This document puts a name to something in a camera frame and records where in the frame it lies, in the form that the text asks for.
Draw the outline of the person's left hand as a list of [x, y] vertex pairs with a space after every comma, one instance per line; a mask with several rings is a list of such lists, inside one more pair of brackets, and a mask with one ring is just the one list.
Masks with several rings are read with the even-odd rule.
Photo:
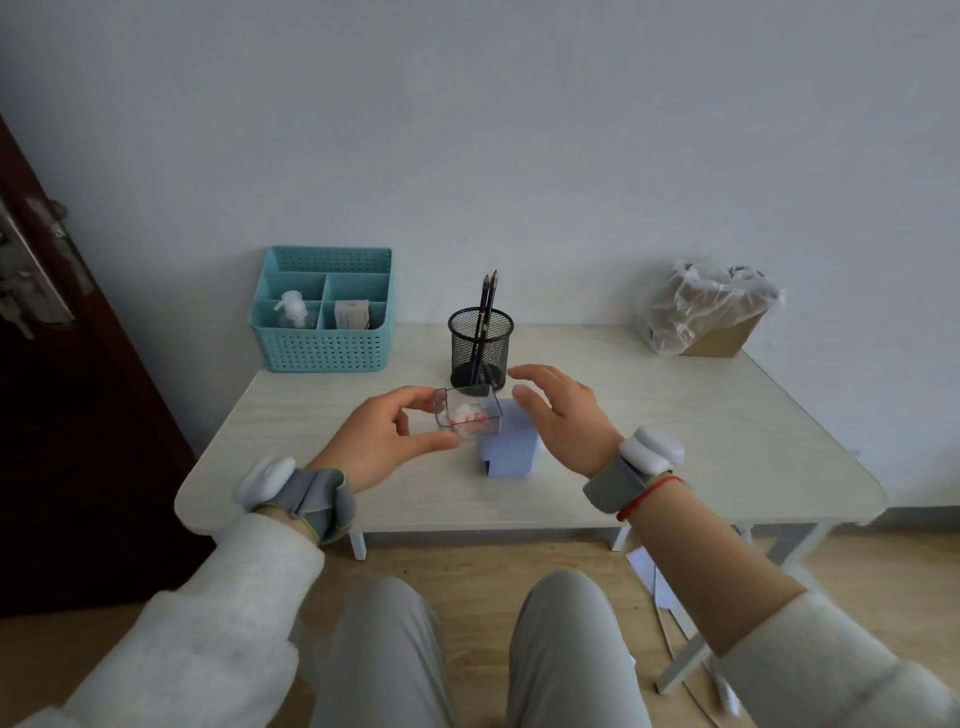
[[414, 460], [390, 457], [388, 441], [398, 435], [393, 418], [400, 409], [433, 413], [434, 391], [426, 386], [407, 385], [369, 397], [353, 410], [323, 450], [306, 465], [306, 470], [340, 470], [354, 493], [377, 486]]

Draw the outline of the person's right hand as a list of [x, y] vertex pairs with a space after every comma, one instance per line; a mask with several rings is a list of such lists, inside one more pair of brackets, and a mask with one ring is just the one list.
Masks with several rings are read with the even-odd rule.
[[624, 437], [596, 400], [594, 390], [548, 365], [525, 364], [508, 370], [515, 385], [526, 385], [548, 400], [553, 421], [534, 421], [547, 451], [572, 473], [595, 477], [618, 454]]

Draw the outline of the clear plastic box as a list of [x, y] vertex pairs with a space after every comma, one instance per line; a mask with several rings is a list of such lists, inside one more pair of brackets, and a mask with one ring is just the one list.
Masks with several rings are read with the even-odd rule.
[[433, 413], [441, 431], [463, 440], [479, 440], [501, 432], [503, 412], [496, 389], [489, 383], [433, 392]]

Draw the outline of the person's left forearm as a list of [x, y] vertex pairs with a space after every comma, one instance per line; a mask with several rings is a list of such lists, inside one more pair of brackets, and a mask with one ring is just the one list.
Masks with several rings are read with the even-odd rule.
[[265, 728], [296, 677], [291, 632], [324, 564], [289, 525], [243, 516], [61, 706], [14, 728]]

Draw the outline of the black mesh pen holder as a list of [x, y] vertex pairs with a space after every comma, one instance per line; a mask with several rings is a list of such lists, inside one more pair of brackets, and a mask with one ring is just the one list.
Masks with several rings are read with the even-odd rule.
[[450, 383], [454, 388], [488, 384], [500, 392], [507, 378], [510, 337], [514, 320], [494, 309], [484, 322], [478, 307], [463, 308], [448, 321], [451, 334]]

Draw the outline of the black pencil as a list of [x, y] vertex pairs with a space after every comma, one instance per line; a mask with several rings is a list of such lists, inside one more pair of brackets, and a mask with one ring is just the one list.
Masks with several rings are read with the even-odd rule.
[[475, 321], [474, 333], [471, 340], [471, 352], [469, 361], [469, 370], [468, 370], [468, 385], [474, 385], [476, 377], [476, 367], [477, 367], [477, 355], [479, 350], [479, 340], [482, 334], [483, 322], [486, 314], [487, 303], [489, 299], [490, 289], [492, 285], [493, 276], [490, 273], [487, 273], [484, 277], [482, 294], [479, 306], [477, 308], [477, 316]]
[[493, 313], [494, 300], [495, 300], [495, 296], [498, 289], [498, 277], [499, 277], [498, 270], [494, 270], [491, 275], [493, 276], [493, 278], [491, 279], [491, 285], [490, 285], [488, 300], [486, 304], [486, 314], [483, 321], [482, 333], [481, 333], [481, 338], [479, 340], [479, 349], [477, 354], [477, 362], [476, 362], [477, 367], [475, 372], [476, 376], [475, 376], [475, 383], [474, 383], [477, 385], [483, 383], [484, 354], [485, 354], [486, 342], [489, 334], [490, 318]]

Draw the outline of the teal plastic organiser basket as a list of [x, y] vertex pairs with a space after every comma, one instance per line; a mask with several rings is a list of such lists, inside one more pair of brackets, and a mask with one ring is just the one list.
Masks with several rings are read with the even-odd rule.
[[[388, 365], [396, 331], [393, 250], [272, 246], [266, 249], [248, 325], [266, 368], [276, 373], [376, 372]], [[276, 326], [273, 306], [288, 290], [318, 310], [313, 330]], [[333, 303], [369, 300], [370, 330], [338, 330]]]

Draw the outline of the white left wrist tracker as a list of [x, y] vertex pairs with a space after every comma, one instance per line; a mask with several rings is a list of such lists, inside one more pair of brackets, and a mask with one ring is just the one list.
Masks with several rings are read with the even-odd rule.
[[257, 461], [235, 489], [234, 503], [246, 513], [270, 506], [304, 521], [321, 547], [347, 536], [356, 516], [355, 497], [342, 470], [299, 468], [292, 457]]

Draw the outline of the clear pump bottle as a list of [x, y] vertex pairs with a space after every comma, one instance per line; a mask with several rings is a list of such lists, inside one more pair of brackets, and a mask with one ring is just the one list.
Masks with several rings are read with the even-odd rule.
[[311, 308], [298, 290], [288, 290], [281, 294], [273, 305], [276, 314], [275, 325], [282, 329], [313, 331], [317, 327], [319, 310]]

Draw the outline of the clear plastic bag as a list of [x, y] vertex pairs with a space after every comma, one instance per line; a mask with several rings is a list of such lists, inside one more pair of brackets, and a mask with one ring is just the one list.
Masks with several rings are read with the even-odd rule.
[[679, 262], [638, 303], [638, 334], [654, 353], [681, 357], [704, 334], [785, 304], [786, 290], [750, 266]]

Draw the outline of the brown cardboard box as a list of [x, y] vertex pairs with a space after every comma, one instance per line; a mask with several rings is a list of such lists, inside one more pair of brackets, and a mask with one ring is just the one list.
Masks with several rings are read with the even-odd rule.
[[716, 328], [696, 339], [680, 355], [689, 358], [735, 358], [758, 326], [765, 313], [744, 321]]

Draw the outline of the person's left leg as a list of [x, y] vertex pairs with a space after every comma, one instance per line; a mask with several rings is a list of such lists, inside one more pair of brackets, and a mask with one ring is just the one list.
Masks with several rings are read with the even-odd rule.
[[306, 664], [316, 701], [309, 728], [456, 728], [439, 622], [394, 576], [354, 590]]

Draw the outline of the person's leg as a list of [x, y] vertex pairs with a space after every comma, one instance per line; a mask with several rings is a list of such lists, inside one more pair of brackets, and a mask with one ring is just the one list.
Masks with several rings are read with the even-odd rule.
[[528, 592], [510, 640], [510, 728], [652, 728], [603, 590], [558, 569]]
[[316, 701], [309, 728], [456, 728], [439, 622], [394, 576], [354, 590], [306, 664]]

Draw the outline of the white papers on floor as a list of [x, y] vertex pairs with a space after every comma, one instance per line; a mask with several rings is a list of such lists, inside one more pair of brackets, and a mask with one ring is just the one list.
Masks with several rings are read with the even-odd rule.
[[[654, 564], [647, 550], [643, 547], [636, 548], [627, 553], [626, 559], [651, 597], [657, 628], [671, 660], [669, 665], [656, 678], [654, 686], [657, 692], [666, 695], [675, 688], [683, 687], [708, 723], [713, 728], [720, 728], [717, 718], [705, 706], [706, 704], [691, 691], [687, 683], [694, 670], [703, 667], [709, 673], [714, 684], [723, 713], [736, 719], [744, 718], [743, 705], [729, 681], [721, 673], [716, 657], [702, 642], [693, 621], [667, 583], [666, 577]], [[687, 639], [686, 643], [679, 646], [678, 649], [675, 649], [671, 642], [670, 632], [666, 627], [666, 617], [673, 620], [683, 637]]]

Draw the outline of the dark brown door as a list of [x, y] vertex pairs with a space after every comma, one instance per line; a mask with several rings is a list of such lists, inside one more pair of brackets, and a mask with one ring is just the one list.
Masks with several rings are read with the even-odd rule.
[[2, 116], [0, 196], [76, 319], [0, 318], [0, 619], [147, 601], [213, 550], [174, 513], [194, 453]]

